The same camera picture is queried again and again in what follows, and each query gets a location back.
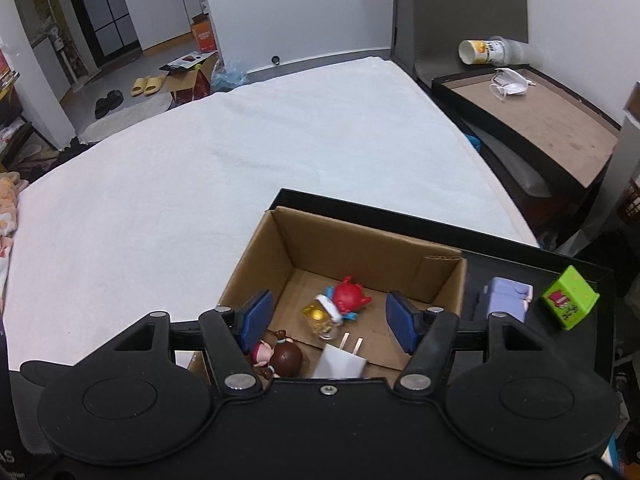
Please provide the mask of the orange box on floor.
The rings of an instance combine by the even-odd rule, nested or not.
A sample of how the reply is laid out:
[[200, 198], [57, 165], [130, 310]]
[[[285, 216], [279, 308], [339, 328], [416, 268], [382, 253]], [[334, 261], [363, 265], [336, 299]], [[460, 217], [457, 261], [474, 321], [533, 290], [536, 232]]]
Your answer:
[[192, 18], [191, 32], [201, 52], [217, 50], [212, 24], [207, 14], [201, 13]]

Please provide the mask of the black tray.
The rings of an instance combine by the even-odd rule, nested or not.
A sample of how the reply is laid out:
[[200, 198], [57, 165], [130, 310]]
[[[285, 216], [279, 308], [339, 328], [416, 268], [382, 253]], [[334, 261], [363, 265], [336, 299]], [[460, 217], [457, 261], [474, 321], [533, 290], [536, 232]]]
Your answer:
[[303, 351], [303, 373], [323, 341], [302, 311], [319, 292], [351, 276], [370, 304], [338, 329], [363, 340], [364, 390], [382, 391], [407, 363], [385, 319], [385, 296], [402, 292], [419, 309], [442, 307], [470, 318], [491, 278], [510, 278], [540, 295], [572, 259], [512, 240], [393, 211], [281, 190], [247, 245], [220, 304], [232, 318], [254, 295], [265, 300], [258, 337], [285, 330]]

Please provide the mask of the brown cardboard box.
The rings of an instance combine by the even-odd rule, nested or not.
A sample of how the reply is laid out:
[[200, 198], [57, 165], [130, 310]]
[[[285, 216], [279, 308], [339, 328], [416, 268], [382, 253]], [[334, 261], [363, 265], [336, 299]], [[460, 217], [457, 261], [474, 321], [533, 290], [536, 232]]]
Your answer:
[[420, 310], [459, 314], [467, 270], [457, 248], [278, 207], [262, 216], [218, 304], [238, 310], [269, 290], [273, 312], [262, 339], [273, 344], [284, 330], [303, 351], [300, 374], [308, 377], [326, 341], [303, 310], [334, 290], [359, 307], [356, 318], [337, 326], [332, 344], [357, 350], [366, 361], [363, 377], [394, 382], [409, 357], [387, 325], [387, 294], [400, 292]]

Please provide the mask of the brown board black frame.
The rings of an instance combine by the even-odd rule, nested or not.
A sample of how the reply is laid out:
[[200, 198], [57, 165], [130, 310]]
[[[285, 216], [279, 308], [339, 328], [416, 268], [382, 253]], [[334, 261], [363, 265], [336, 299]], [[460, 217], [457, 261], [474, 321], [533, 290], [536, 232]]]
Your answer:
[[558, 190], [589, 188], [602, 174], [620, 128], [590, 103], [546, 75], [520, 67], [535, 84], [501, 99], [490, 68], [442, 76], [432, 92], [459, 116], [518, 154]]

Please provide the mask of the yellow slippers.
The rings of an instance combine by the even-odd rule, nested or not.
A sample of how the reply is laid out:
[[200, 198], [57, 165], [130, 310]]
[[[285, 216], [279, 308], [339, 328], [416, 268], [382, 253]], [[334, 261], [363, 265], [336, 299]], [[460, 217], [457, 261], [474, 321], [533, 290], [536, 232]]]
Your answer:
[[145, 76], [137, 78], [130, 90], [130, 96], [152, 96], [163, 88], [166, 75]]

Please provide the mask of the lavender block toy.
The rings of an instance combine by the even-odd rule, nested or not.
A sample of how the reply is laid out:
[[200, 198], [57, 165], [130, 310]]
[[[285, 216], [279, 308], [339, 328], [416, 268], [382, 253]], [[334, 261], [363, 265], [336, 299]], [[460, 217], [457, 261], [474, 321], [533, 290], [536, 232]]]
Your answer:
[[508, 278], [492, 278], [478, 295], [473, 318], [481, 321], [491, 313], [502, 312], [524, 323], [533, 296], [532, 285]]

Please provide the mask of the green cube toy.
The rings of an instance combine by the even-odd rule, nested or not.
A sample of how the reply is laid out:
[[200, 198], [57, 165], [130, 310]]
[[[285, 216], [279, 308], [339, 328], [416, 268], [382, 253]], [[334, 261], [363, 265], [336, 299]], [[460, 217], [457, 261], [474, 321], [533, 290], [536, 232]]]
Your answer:
[[600, 294], [574, 266], [568, 266], [542, 298], [560, 321], [563, 330], [572, 330], [588, 316], [600, 299]]

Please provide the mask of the black slippers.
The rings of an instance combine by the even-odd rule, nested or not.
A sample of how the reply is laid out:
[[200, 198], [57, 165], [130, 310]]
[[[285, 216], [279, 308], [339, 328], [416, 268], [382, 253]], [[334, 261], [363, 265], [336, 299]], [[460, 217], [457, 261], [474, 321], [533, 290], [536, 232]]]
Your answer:
[[104, 98], [99, 98], [96, 101], [96, 107], [94, 108], [94, 118], [101, 119], [105, 117], [109, 112], [119, 108], [124, 102], [124, 96], [119, 90], [111, 90], [107, 92]]

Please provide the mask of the grey chair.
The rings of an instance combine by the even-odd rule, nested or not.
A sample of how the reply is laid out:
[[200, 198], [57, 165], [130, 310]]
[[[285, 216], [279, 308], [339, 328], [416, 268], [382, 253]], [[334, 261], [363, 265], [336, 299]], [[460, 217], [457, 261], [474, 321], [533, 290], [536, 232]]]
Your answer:
[[527, 0], [395, 0], [390, 58], [427, 86], [465, 72], [461, 41], [528, 40]]

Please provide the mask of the white plug charger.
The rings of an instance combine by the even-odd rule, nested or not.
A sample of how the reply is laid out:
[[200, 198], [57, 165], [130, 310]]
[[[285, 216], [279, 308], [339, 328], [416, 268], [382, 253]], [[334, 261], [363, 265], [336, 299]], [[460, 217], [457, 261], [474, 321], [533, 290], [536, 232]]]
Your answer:
[[345, 349], [350, 333], [343, 335], [338, 347], [327, 344], [314, 368], [311, 377], [314, 379], [356, 379], [360, 378], [367, 360], [358, 354], [363, 342], [359, 337], [352, 351]]

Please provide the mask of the brown hair doll figure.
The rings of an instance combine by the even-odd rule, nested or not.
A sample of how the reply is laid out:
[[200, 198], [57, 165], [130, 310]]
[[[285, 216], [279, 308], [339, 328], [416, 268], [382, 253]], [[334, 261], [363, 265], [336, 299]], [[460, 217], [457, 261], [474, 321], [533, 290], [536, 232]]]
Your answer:
[[250, 352], [253, 366], [265, 380], [297, 378], [304, 364], [303, 351], [285, 330], [277, 330], [274, 336], [275, 344], [262, 339]]

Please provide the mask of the yellow clear small toy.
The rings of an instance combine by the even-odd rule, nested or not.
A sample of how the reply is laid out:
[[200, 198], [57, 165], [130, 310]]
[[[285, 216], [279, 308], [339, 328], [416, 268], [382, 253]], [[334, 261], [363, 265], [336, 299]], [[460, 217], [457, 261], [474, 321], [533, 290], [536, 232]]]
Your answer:
[[343, 315], [326, 295], [317, 295], [304, 307], [302, 315], [311, 331], [322, 340], [332, 340], [343, 324]]

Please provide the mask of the white face mask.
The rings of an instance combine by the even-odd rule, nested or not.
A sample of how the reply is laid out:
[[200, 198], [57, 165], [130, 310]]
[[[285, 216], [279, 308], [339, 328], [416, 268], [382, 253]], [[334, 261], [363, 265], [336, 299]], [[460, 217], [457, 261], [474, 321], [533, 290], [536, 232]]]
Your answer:
[[510, 68], [500, 67], [492, 76], [489, 91], [499, 100], [504, 101], [508, 96], [525, 96], [530, 87], [536, 87], [536, 82], [530, 80]]

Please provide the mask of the red hair doll figure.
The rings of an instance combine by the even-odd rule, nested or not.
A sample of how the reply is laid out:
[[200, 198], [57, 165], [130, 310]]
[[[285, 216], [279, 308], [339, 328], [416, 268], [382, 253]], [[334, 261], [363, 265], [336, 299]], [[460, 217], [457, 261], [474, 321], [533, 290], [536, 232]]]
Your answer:
[[335, 286], [328, 286], [326, 296], [347, 321], [355, 321], [359, 311], [372, 301], [372, 297], [364, 293], [362, 285], [355, 283], [351, 275], [345, 276]]

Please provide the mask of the stack of paper cups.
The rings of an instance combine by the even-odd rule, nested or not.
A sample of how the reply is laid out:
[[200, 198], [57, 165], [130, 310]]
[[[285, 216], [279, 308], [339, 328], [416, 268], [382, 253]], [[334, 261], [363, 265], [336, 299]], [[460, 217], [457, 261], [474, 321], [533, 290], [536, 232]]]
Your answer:
[[489, 64], [497, 67], [529, 64], [532, 57], [528, 52], [528, 44], [498, 36], [463, 40], [459, 44], [458, 55], [465, 65]]

